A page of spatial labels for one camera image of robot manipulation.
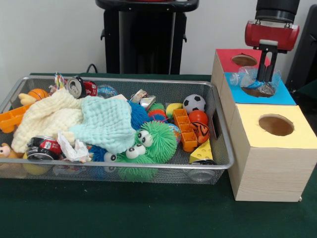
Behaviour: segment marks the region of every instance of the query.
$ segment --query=orange building block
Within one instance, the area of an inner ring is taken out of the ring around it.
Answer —
[[[181,131],[181,141],[183,150],[192,152],[198,146],[198,140],[194,130],[190,127],[190,121],[185,109],[175,109],[173,111],[175,125]]]
[[[22,122],[23,116],[30,106],[31,104],[0,114],[0,129],[2,132],[13,132],[15,126],[19,126]]]

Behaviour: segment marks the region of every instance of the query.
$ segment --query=blue fuzzy toy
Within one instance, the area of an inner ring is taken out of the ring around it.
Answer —
[[[167,119],[160,114],[155,114],[155,115],[151,116],[150,120],[151,121],[156,120],[156,121],[168,123]]]
[[[147,111],[137,103],[132,103],[128,100],[128,103],[131,106],[132,113],[131,113],[131,125],[132,128],[135,130],[139,130],[141,126],[150,121]]]
[[[107,152],[107,150],[105,150],[99,146],[96,146],[96,145],[93,145],[91,147],[91,149],[89,150],[89,153],[94,154],[93,159],[92,159],[93,162],[104,162],[105,161],[104,155],[106,152]]]

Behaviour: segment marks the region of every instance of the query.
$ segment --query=green fuzzy toy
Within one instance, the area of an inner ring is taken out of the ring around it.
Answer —
[[[147,155],[139,155],[136,159],[128,159],[125,152],[117,155],[117,162],[137,163],[137,164],[154,164],[154,161]],[[152,168],[123,168],[120,167],[119,175],[121,179],[129,182],[149,182],[158,172],[158,169]]]
[[[143,131],[151,135],[151,143],[146,139],[149,135],[143,136]],[[176,152],[177,141],[174,132],[168,124],[159,121],[144,123],[139,132],[139,141],[146,146],[146,155],[152,158],[155,163],[164,164],[169,161]]]
[[[153,105],[148,109],[148,113],[150,113],[151,111],[154,111],[156,109],[161,109],[161,110],[165,111],[165,107],[162,103],[153,103]]]

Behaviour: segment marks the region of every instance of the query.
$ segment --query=white tissue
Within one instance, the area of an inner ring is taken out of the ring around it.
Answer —
[[[91,161],[89,157],[89,151],[83,142],[76,140],[74,149],[66,140],[66,137],[63,136],[61,131],[57,133],[57,142],[59,143],[62,152],[66,156],[65,160],[69,160],[71,162],[79,161],[82,163]]]

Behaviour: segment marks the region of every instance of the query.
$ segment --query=wire mesh basket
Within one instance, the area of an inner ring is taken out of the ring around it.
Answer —
[[[67,161],[41,161],[0,158],[0,178],[125,181],[120,177],[122,168],[137,168],[156,174],[151,182],[215,184],[225,169],[232,166],[234,157],[223,111],[216,87],[200,81],[167,81],[144,79],[83,78],[97,85],[108,84],[120,94],[130,97],[139,89],[156,95],[157,102],[164,105],[182,102],[191,94],[199,94],[206,100],[209,127],[214,125],[215,133],[210,134],[213,159],[216,165],[190,165],[190,153],[184,152],[181,143],[173,158],[166,164],[133,164],[111,162],[71,163]],[[52,76],[28,76],[20,79],[0,106],[0,113],[21,106],[19,93],[28,93],[34,88],[49,91],[53,85]],[[0,133],[0,142],[11,144],[13,133]]]

